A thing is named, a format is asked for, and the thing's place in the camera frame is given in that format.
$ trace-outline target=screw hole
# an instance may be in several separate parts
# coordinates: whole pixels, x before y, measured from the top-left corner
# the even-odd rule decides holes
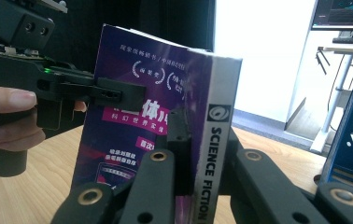
[[[35,29],[35,24],[33,22],[28,22],[25,25],[25,31],[28,32],[28,33],[33,32],[34,29]]]
[[[95,204],[103,196],[103,192],[100,189],[86,189],[78,196],[78,203],[81,205]]]
[[[293,213],[293,219],[295,219],[299,223],[310,223],[310,220],[307,216],[303,215],[302,213]]]
[[[315,175],[314,178],[313,178],[314,183],[315,183],[316,185],[318,185],[320,179],[321,179],[321,175]]]
[[[151,213],[141,213],[138,216],[138,222],[139,223],[149,223],[153,220],[153,215]]]
[[[155,152],[152,153],[150,157],[153,161],[165,161],[165,159],[167,158],[167,154],[163,152]]]
[[[40,34],[41,34],[41,35],[47,35],[48,32],[49,32],[49,29],[46,28],[46,27],[43,27],[42,30],[40,31]]]

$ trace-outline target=monitor screen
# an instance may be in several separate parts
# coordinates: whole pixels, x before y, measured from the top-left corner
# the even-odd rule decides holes
[[[318,0],[311,30],[353,31],[353,0]]]

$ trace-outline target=book cover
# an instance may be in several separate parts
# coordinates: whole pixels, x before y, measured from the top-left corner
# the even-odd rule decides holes
[[[176,222],[212,223],[242,60],[104,25],[94,77],[147,87],[139,113],[89,105],[72,189],[111,188],[136,174],[167,134],[168,112],[184,107],[191,131],[194,194],[176,199]]]

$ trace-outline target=wooden surface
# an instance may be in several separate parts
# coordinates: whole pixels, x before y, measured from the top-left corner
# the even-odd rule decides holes
[[[297,186],[315,192],[313,177],[321,173],[325,158],[234,129],[244,148],[267,153]],[[50,223],[69,193],[78,153],[81,127],[60,134],[28,153],[27,170],[0,177],[0,223]],[[219,197],[215,223],[235,223],[229,197]]]

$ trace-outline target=human hand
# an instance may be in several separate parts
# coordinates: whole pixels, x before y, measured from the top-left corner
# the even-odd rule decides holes
[[[0,148],[16,151],[26,150],[45,140],[41,128],[36,126],[36,95],[31,91],[23,91],[0,87],[0,114],[31,110],[30,116],[0,126]],[[83,102],[76,102],[75,109],[84,111]]]

